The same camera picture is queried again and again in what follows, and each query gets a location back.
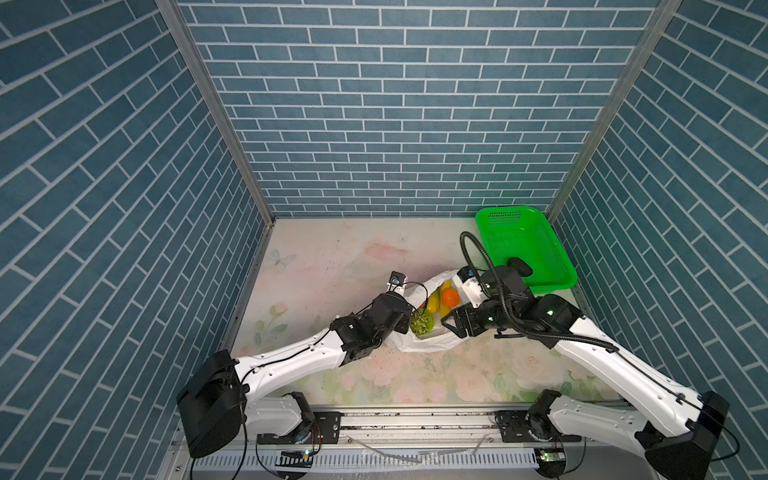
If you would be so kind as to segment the green fruit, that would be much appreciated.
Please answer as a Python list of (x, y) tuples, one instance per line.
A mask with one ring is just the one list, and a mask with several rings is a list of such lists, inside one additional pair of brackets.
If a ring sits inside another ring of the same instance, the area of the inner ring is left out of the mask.
[(434, 317), (426, 309), (418, 309), (410, 320), (410, 330), (417, 336), (424, 336), (434, 329)]

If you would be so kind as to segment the yellow banana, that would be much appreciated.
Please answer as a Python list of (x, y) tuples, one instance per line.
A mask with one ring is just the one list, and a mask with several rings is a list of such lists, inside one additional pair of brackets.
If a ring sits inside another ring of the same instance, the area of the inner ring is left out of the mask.
[(440, 292), (433, 292), (426, 301), (426, 311), (434, 315), (439, 312), (441, 306)]

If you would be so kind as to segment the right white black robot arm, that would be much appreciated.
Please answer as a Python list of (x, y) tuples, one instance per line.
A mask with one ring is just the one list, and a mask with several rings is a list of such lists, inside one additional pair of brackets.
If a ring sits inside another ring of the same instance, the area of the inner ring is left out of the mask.
[(461, 339), (487, 331), (522, 336), (571, 359), (610, 386), (631, 411), (587, 405), (543, 390), (526, 414), (539, 441), (580, 436), (644, 458), (666, 479), (703, 479), (722, 433), (728, 401), (698, 393), (619, 346), (580, 309), (556, 294), (535, 296), (523, 280), (527, 269), (496, 267), (484, 273), (461, 268), (454, 282), (467, 301), (442, 318)]

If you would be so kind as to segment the orange fruit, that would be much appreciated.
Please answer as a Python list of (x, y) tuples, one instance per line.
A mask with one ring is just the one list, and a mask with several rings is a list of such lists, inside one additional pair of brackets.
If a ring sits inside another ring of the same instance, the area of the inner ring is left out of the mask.
[(461, 304), (461, 296), (458, 291), (453, 288), (446, 288), (442, 290), (440, 298), (441, 305), (448, 309), (456, 308)]

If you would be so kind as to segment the white plastic bag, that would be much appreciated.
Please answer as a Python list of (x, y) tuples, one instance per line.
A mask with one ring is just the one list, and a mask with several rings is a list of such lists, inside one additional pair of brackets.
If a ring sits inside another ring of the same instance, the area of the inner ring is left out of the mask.
[[(405, 293), (405, 298), (412, 306), (419, 307), (428, 300), (426, 292), (436, 293), (440, 297), (440, 287), (446, 282), (450, 282), (451, 287), (457, 291), (459, 305), (467, 303), (473, 306), (479, 305), (480, 290), (477, 282), (472, 280), (469, 286), (466, 286), (460, 279), (458, 269), (441, 272), (428, 280), (409, 280), (407, 282), (409, 291)], [(416, 332), (408, 326), (403, 334), (392, 333), (384, 344), (403, 353), (437, 353), (453, 349), (469, 339), (469, 337), (460, 338), (444, 327), (440, 312), (440, 309), (436, 313), (425, 311), (422, 318), (417, 320)]]

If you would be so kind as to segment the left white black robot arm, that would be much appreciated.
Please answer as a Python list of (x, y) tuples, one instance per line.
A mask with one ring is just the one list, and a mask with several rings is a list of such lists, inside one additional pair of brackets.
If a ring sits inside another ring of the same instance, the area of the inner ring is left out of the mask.
[(408, 331), (413, 311), (401, 294), (389, 291), (361, 312), (336, 318), (320, 333), (289, 346), (239, 358), (227, 349), (212, 354), (176, 398), (190, 457), (211, 455), (240, 433), (302, 438), (315, 421), (305, 397), (270, 394), (368, 357), (392, 333)]

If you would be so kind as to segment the dark avocado fruit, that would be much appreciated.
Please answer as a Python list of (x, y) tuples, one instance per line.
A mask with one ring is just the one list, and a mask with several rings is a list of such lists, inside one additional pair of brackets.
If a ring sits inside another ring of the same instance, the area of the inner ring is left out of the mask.
[(533, 275), (532, 267), (519, 257), (512, 257), (507, 260), (506, 266), (513, 269), (522, 278), (527, 278)]

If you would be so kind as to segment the green plastic basket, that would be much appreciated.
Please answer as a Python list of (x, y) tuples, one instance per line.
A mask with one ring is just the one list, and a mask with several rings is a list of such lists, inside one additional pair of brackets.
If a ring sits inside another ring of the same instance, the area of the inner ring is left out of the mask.
[(532, 207), (490, 207), (475, 216), (485, 249), (496, 266), (519, 258), (532, 269), (524, 282), (535, 295), (571, 289), (576, 270), (545, 215)]

